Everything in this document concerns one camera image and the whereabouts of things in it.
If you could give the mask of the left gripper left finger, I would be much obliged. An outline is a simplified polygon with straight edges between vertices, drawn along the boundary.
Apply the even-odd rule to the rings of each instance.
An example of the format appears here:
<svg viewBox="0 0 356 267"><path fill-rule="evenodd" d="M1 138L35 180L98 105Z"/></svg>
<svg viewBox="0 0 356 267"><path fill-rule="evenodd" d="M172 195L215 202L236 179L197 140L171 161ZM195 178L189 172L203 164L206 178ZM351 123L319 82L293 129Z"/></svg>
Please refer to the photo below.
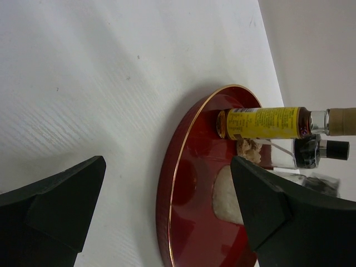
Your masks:
<svg viewBox="0 0 356 267"><path fill-rule="evenodd" d="M1 266L74 266L106 171L94 156L1 194Z"/></svg>

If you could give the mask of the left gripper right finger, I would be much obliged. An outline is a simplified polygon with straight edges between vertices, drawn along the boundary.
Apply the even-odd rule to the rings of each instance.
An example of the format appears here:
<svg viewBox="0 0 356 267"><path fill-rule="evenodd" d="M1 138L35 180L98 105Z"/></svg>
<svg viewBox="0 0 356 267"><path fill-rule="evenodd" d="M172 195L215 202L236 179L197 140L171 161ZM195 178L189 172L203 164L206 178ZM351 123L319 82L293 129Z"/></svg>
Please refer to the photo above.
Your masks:
<svg viewBox="0 0 356 267"><path fill-rule="evenodd" d="M260 266L355 266L355 202L233 157L231 173Z"/></svg>

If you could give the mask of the yellow cap white powder jar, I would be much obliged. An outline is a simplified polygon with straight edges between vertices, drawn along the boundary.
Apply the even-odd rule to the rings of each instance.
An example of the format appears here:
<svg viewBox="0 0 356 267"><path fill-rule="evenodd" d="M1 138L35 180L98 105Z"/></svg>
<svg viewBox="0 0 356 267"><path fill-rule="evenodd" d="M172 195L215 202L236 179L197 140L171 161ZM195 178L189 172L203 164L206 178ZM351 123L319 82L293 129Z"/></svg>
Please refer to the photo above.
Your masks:
<svg viewBox="0 0 356 267"><path fill-rule="evenodd" d="M212 189L212 209L220 220L243 225L230 166L224 166L217 174Z"/></svg>

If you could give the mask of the round black cap jar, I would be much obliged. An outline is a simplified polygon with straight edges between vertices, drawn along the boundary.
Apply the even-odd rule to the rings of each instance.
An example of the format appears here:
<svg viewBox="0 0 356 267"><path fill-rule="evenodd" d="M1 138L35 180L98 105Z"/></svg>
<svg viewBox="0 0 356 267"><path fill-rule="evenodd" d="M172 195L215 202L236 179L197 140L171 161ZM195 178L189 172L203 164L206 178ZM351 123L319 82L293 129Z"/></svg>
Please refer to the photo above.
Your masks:
<svg viewBox="0 0 356 267"><path fill-rule="evenodd" d="M321 159L346 161L350 143L325 140L320 135L304 139L244 139L237 141L236 150L238 156L264 169L315 169Z"/></svg>

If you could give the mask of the yellow label bottle cork cap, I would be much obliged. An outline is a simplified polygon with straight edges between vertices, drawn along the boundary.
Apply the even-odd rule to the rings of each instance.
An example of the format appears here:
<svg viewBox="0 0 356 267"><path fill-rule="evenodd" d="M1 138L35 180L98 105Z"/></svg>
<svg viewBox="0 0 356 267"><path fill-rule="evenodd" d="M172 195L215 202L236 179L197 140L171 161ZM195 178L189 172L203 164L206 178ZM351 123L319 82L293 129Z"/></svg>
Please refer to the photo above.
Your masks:
<svg viewBox="0 0 356 267"><path fill-rule="evenodd" d="M355 135L355 108L309 111L305 107L232 108L219 112L222 139L304 139L310 135Z"/></svg>

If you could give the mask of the black lid wide jar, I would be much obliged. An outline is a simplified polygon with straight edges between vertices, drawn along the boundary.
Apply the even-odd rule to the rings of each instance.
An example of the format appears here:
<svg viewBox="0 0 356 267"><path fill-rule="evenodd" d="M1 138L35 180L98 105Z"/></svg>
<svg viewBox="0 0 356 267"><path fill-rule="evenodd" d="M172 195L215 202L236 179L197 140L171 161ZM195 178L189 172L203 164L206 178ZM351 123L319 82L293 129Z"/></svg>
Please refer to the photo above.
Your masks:
<svg viewBox="0 0 356 267"><path fill-rule="evenodd" d="M310 176L291 173L291 172L281 172L281 171L272 171L272 170L270 172L286 180L292 181L298 185L312 189L324 195L340 198L339 179L327 175L317 174L314 172Z"/></svg>

